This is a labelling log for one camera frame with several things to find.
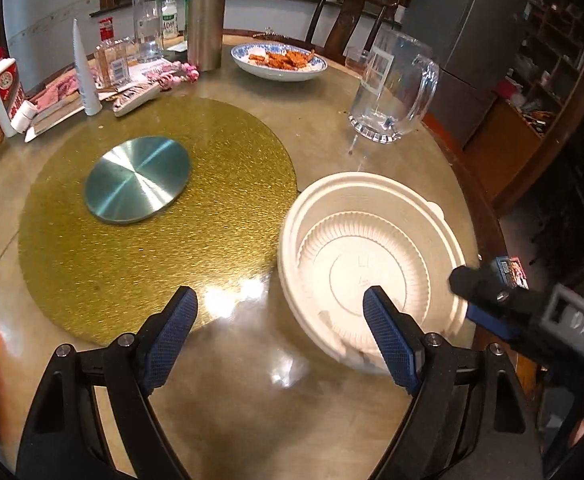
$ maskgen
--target screw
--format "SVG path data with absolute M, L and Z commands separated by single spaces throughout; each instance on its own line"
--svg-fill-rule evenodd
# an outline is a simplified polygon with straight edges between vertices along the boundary
M 489 345 L 489 351 L 492 352 L 492 354 L 494 355 L 503 355 L 505 353 L 503 347 L 498 343 L 492 343 L 491 345 Z
M 72 347 L 69 345 L 61 345 L 56 349 L 56 355 L 59 357 L 66 357 L 72 351 Z
M 130 346 L 134 342 L 134 334 L 123 334 L 118 336 L 117 343 L 119 346 Z
M 425 334 L 425 342 L 430 346 L 441 346 L 443 344 L 443 338 L 436 332 L 428 332 Z

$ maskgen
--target red and white bottle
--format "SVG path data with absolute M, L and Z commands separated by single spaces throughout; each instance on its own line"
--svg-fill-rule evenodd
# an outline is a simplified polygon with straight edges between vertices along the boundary
M 16 60 L 5 57 L 0 48 L 0 125 L 6 137 L 13 137 L 18 132 L 12 127 L 12 119 L 25 101 L 25 92 L 19 78 Z

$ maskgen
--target wooden shelf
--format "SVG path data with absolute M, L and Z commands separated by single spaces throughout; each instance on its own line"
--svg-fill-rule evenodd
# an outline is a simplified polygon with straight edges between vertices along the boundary
M 584 52 L 581 11 L 570 0 L 543 0 L 532 4 L 526 29 L 519 54 L 536 65 L 529 71 L 534 76 L 514 70 L 512 78 L 528 89 L 523 91 L 528 102 L 538 100 L 540 108 L 554 114 L 551 123 L 539 134 L 522 112 L 499 99 L 464 147 L 498 214 L 530 189 L 584 117 L 584 63 L 580 70 L 576 65 Z M 543 71 L 550 74 L 545 86 L 537 77 Z
M 538 91 L 540 91 L 541 93 L 547 95 L 547 97 L 549 97 L 552 101 L 554 101 L 558 106 L 562 107 L 563 106 L 563 102 L 561 101 L 560 97 L 558 97 L 556 94 L 554 94 L 553 92 L 547 90 L 547 88 L 545 88 L 543 85 L 541 85 L 540 83 L 536 83 L 534 84 L 534 89 L 537 89 Z
M 544 137 L 545 134 L 540 134 L 539 132 L 537 132 L 536 130 L 534 130 L 534 128 L 532 127 L 532 125 L 530 123 L 527 122 L 527 120 L 523 117 L 523 114 L 521 113 L 521 111 L 516 108 L 513 104 L 511 104 L 509 101 L 505 101 L 505 103 L 507 104 L 507 106 L 509 106 L 513 111 L 515 111 L 515 113 L 521 118 L 521 121 L 523 121 L 523 123 L 525 123 L 525 126 L 527 126 L 527 128 L 529 128 L 529 130 L 531 130 L 534 135 L 536 137 L 538 137 L 539 139 L 542 139 Z

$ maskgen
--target blue and white plate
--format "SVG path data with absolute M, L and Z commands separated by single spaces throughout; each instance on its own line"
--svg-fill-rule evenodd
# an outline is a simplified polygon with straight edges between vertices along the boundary
M 281 70 L 280 68 L 255 65 L 248 61 L 249 54 L 263 56 L 263 51 L 285 54 L 288 50 L 296 50 L 303 54 L 310 53 L 308 50 L 298 48 L 297 46 L 281 43 L 245 43 L 237 45 L 232 49 L 232 58 L 245 72 L 272 81 L 307 81 L 308 79 L 314 79 L 327 70 L 328 64 L 323 58 L 316 55 L 311 59 L 306 68 L 300 70 Z

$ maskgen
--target chair backrest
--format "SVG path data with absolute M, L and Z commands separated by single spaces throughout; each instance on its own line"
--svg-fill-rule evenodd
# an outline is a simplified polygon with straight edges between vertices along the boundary
M 319 17 L 321 16 L 321 11 L 325 6 L 326 1 L 327 0 L 319 0 L 319 4 L 316 6 L 316 10 L 312 16 L 312 21 L 310 22 L 310 28 L 307 30 L 307 36 L 305 37 L 305 41 L 308 43 L 312 43 L 316 25 L 319 22 Z M 328 54 L 343 54 L 349 38 L 352 37 L 354 29 L 357 28 L 358 20 L 361 17 L 366 2 L 370 2 L 381 8 L 381 12 L 374 22 L 374 26 L 370 31 L 370 35 L 368 36 L 364 47 L 365 50 L 371 49 L 376 34 L 378 33 L 379 28 L 381 28 L 381 23 L 387 15 L 387 9 L 395 9 L 397 4 L 389 4 L 383 0 L 343 0 L 341 12 L 339 12 L 339 16 L 337 17 L 336 22 L 329 33 L 328 39 L 325 42 L 325 50 Z

